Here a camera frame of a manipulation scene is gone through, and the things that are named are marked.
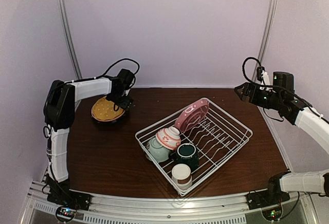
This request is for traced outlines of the yellow dotted plate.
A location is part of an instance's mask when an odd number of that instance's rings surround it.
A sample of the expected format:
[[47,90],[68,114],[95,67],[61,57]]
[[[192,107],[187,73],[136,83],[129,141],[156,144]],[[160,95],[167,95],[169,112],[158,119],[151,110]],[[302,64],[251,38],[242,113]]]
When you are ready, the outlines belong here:
[[99,122],[115,121],[125,114],[125,110],[122,108],[115,110],[114,105],[114,102],[102,97],[92,106],[91,115]]

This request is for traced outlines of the black rimmed white plate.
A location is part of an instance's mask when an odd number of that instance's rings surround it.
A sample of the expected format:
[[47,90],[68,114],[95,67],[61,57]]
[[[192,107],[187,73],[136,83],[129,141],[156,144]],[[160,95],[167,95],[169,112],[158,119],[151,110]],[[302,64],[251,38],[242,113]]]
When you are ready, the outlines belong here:
[[98,124],[98,125],[114,125],[114,124],[123,122],[124,120],[128,119],[129,117],[130,117],[130,112],[127,111],[127,112],[123,113],[120,117],[118,117],[114,120],[99,121],[99,120],[95,119],[93,116],[91,116],[91,120],[93,121],[94,124]]

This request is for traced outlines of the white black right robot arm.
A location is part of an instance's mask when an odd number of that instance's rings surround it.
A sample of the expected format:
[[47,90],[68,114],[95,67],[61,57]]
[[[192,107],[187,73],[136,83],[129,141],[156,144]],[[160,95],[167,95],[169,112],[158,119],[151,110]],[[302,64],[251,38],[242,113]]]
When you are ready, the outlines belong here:
[[[273,109],[290,124],[305,131],[325,151],[328,151],[328,120],[319,114],[311,104],[298,97],[294,90],[294,76],[288,72],[276,71],[273,84],[263,71],[258,78],[260,83],[251,80],[234,88],[242,101],[248,100],[263,109]],[[306,192],[328,196],[328,170],[307,173],[280,173],[270,178],[264,200],[276,203],[283,193]]]

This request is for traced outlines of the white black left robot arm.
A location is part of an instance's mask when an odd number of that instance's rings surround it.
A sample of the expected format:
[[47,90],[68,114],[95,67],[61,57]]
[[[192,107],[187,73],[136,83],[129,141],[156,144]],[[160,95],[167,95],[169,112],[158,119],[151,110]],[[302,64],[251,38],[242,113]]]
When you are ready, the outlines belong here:
[[105,74],[63,82],[53,81],[45,105],[44,136],[47,138],[48,184],[55,199],[68,206],[74,201],[69,190],[67,140],[75,120],[76,103],[100,96],[92,106],[91,116],[100,123],[114,123],[126,115],[133,99],[129,91],[136,81],[135,73],[122,69],[115,77]]

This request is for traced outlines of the pink white floral bowl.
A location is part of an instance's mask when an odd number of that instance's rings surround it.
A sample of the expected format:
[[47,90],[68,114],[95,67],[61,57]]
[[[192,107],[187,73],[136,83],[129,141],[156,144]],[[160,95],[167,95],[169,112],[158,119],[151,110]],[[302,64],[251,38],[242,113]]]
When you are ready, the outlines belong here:
[[160,129],[156,133],[155,138],[169,150],[175,150],[181,144],[180,131],[174,126]]

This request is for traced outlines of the pale green bowl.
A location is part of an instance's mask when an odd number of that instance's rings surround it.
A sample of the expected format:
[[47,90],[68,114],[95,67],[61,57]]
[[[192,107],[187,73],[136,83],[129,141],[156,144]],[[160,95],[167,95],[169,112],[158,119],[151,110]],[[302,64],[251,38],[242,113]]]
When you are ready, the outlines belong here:
[[146,148],[152,157],[159,163],[165,162],[169,159],[171,151],[161,145],[155,137],[147,142]]

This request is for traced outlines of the dark green mug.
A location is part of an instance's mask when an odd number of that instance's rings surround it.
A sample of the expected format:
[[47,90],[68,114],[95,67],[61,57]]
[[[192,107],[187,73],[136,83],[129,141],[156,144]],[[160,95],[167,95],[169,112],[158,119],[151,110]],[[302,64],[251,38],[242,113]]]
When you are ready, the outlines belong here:
[[191,171],[199,167],[198,151],[192,143],[181,144],[174,152],[169,154],[169,158],[174,160],[176,164],[187,165]]

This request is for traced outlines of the white brown cup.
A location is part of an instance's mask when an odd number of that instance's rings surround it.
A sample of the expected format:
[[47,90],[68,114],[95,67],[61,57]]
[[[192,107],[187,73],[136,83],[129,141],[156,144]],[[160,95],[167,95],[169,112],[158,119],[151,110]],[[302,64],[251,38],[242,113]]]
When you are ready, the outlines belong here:
[[188,165],[179,163],[172,168],[172,180],[181,190],[187,190],[192,185],[191,169]]

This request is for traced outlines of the right circuit board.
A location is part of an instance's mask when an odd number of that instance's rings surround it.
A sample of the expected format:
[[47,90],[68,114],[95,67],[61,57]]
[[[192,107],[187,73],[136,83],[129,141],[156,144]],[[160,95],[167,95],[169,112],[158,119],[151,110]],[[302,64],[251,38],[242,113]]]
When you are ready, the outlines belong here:
[[276,208],[269,208],[269,209],[263,209],[262,215],[267,221],[277,221],[282,216],[282,208],[276,207]]

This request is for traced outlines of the circuit board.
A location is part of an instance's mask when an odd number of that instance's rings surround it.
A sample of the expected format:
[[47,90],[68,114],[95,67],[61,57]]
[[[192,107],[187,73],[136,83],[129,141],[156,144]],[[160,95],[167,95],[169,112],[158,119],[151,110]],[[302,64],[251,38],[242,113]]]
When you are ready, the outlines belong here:
[[69,222],[72,221],[76,216],[77,210],[71,209],[66,206],[60,206],[55,211],[55,217],[58,221]]
[[269,208],[269,209],[263,209],[262,215],[267,221],[277,221],[282,216],[282,208],[276,207],[276,208]]

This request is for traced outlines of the left circuit board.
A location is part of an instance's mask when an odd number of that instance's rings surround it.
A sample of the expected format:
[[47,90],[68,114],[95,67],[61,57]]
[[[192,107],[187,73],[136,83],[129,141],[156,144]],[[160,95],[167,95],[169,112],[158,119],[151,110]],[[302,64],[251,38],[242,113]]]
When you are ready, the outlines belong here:
[[69,222],[72,221],[76,216],[77,210],[71,209],[66,206],[60,206],[55,211],[55,217],[58,221]]

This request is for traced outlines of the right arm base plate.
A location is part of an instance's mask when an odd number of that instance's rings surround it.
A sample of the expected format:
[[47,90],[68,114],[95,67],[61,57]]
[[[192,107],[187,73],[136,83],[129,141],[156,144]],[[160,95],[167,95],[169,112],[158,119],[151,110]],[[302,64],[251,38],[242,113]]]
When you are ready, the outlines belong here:
[[278,205],[282,202],[290,200],[290,195],[285,192],[270,193],[269,190],[250,191],[246,195],[247,204],[250,210],[265,208]]

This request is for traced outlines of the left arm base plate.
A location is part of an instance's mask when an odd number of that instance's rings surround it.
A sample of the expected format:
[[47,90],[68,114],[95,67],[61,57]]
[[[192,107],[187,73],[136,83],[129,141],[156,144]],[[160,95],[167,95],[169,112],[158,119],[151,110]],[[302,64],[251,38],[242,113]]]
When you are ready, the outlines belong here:
[[86,193],[74,191],[62,191],[50,189],[47,196],[47,201],[56,203],[61,206],[69,207],[75,210],[89,210],[89,205],[92,196]]

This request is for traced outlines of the front aluminium rail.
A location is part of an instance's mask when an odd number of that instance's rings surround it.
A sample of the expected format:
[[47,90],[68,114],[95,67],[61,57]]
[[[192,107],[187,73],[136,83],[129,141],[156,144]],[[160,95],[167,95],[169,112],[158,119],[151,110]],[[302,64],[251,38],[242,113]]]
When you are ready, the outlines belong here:
[[[43,186],[30,185],[19,223],[60,223],[54,216],[58,205],[47,201]],[[69,223],[320,223],[310,195],[300,193],[294,210],[271,222],[262,209],[249,208],[246,194],[172,199],[91,194],[89,209],[78,210]],[[46,220],[37,220],[40,212]]]

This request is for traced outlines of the left aluminium frame post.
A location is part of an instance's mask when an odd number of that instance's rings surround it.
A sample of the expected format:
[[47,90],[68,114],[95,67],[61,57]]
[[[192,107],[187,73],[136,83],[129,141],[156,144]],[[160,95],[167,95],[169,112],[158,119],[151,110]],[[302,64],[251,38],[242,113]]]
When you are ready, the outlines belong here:
[[64,31],[64,38],[65,38],[65,42],[67,45],[72,68],[73,68],[76,79],[81,80],[81,79],[83,79],[83,77],[82,77],[82,72],[81,72],[81,69],[79,66],[79,62],[78,62],[75,47],[74,47],[74,42],[73,42],[72,35],[71,35],[71,29],[69,26],[69,20],[68,20],[68,15],[67,15],[67,11],[66,11],[65,0],[57,0],[57,1],[58,1],[58,6],[59,6],[59,13],[60,13],[60,18],[61,18],[61,22],[62,22],[62,27],[63,27],[63,31]]

